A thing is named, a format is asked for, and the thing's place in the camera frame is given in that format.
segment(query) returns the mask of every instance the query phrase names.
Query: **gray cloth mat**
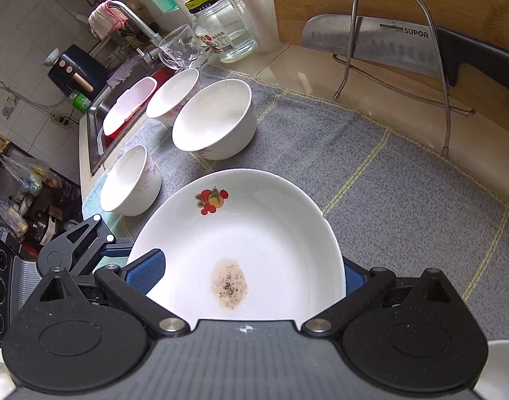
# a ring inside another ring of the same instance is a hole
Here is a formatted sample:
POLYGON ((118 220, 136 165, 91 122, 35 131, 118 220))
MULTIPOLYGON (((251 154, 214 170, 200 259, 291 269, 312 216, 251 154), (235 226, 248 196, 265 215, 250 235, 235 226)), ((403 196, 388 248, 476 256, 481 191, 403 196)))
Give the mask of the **gray cloth mat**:
POLYGON ((437 153, 357 111, 206 65, 204 85, 246 81, 258 130, 245 150, 207 161, 178 150, 171 130, 147 120, 118 156, 136 144, 163 175, 151 208, 137 217, 103 212, 100 177, 83 205, 116 236, 134 240, 153 212, 189 182, 213 171, 257 168, 305 191, 323 210, 342 254, 399 276, 438 267, 467 302, 489 340, 509 339, 509 206, 437 153))

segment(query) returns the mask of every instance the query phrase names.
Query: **black air fryer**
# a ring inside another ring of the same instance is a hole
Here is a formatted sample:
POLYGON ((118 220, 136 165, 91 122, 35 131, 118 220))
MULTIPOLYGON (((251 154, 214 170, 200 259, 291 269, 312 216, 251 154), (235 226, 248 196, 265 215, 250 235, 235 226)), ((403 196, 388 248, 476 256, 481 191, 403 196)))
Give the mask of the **black air fryer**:
POLYGON ((64 95, 77 90, 90 101, 97 97, 109 78, 104 66, 76 45, 60 55, 48 77, 64 95))

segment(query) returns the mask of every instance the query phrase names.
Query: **stainless steel sink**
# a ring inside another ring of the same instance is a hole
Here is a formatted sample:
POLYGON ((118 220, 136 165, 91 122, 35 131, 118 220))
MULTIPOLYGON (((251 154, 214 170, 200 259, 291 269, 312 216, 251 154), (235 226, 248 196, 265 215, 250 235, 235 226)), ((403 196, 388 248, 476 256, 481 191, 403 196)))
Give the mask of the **stainless steel sink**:
POLYGON ((112 153, 121 139, 134 126, 138 119, 145 113, 146 107, 139 110, 136 115, 128 122, 123 131, 117 138, 104 148, 102 145, 102 137, 99 139, 104 118, 110 109, 114 106, 119 97, 136 84, 140 79, 152 76, 158 70, 165 68, 160 62, 149 64, 145 60, 140 60, 132 69, 130 76, 123 82, 120 82, 114 89, 105 87, 99 96, 95 99, 87 114, 87 135, 88 135, 88 151, 90 156, 91 174, 95 174, 99 167, 104 163, 106 158, 112 153))

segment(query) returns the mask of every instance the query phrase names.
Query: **blue gripper pad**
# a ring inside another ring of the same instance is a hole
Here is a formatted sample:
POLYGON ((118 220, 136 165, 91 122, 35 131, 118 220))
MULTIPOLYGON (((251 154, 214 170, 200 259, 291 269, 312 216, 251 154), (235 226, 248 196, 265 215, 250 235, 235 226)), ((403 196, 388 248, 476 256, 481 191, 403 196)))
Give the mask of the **blue gripper pad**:
POLYGON ((161 250, 152 250, 142 259, 145 260, 140 263, 136 260, 125 267, 127 269, 125 281, 146 295, 165 274, 165 254, 161 250))
POLYGON ((354 292, 356 289, 365 284, 364 274, 352 269, 347 264, 345 266, 345 282, 347 283, 347 296, 354 292))

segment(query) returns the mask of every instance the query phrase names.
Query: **kitchen sink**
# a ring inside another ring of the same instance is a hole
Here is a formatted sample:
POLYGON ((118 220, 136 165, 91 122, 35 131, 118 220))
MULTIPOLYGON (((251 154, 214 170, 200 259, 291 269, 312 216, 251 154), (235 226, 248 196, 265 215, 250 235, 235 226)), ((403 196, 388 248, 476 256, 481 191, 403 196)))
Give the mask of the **kitchen sink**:
POLYGON ((160 62, 149 64, 141 59, 134 68, 131 74, 115 88, 106 86, 103 91, 97 96, 93 102, 90 110, 87 113, 87 138, 88 138, 88 152, 90 156, 90 170, 91 174, 95 174, 104 161, 110 156, 119 142, 134 126, 141 116, 145 113, 147 107, 144 106, 138 110, 130 119, 128 124, 123 128, 121 133, 112 141, 108 146, 104 145, 104 138, 102 136, 102 125, 106 114, 115 105, 119 97, 136 84, 140 79, 152 76, 158 81, 160 86, 174 75, 174 71, 167 68, 160 62))

